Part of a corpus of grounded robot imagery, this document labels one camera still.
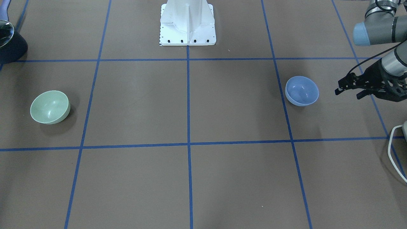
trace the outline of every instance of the white cord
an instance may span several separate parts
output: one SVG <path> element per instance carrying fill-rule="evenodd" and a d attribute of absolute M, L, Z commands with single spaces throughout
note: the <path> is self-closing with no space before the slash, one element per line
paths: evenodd
<path fill-rule="evenodd" d="M 392 154 L 390 153 L 390 148 L 392 147 L 392 140 L 393 140 L 394 131 L 395 131 L 395 129 L 400 128 L 400 127 L 402 127 L 402 126 L 403 126 L 403 125 L 395 126 L 395 127 L 392 129 L 392 132 L 391 132 L 391 134 L 390 134 L 389 146 L 388 146 L 388 148 L 387 148 L 387 154 L 389 154 L 389 159 L 390 159 L 390 161 L 392 162 L 393 167 L 396 169 L 397 173 L 401 176 L 401 178 L 403 178 L 404 182 L 407 183 L 407 179 L 403 176 L 403 174 L 401 174 L 400 170 L 397 168 L 397 166 L 396 166 L 396 164 L 394 163 L 394 160 L 393 160 L 393 158 L 392 158 Z"/>

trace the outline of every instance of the mint green bowl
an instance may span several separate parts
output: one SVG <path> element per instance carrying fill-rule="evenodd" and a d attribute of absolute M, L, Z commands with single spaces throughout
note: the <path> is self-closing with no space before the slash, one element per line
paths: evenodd
<path fill-rule="evenodd" d="M 30 107 L 31 117 L 42 124 L 55 124 L 64 120 L 71 110 L 68 97 L 60 91 L 40 94 Z"/>

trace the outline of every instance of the pot handle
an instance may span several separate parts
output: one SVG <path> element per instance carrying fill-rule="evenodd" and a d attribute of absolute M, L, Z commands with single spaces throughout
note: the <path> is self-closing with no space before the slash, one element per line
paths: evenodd
<path fill-rule="evenodd" d="M 9 14 L 7 10 L 9 9 L 11 0 L 3 0 L 0 6 L 0 20 L 9 21 Z"/>

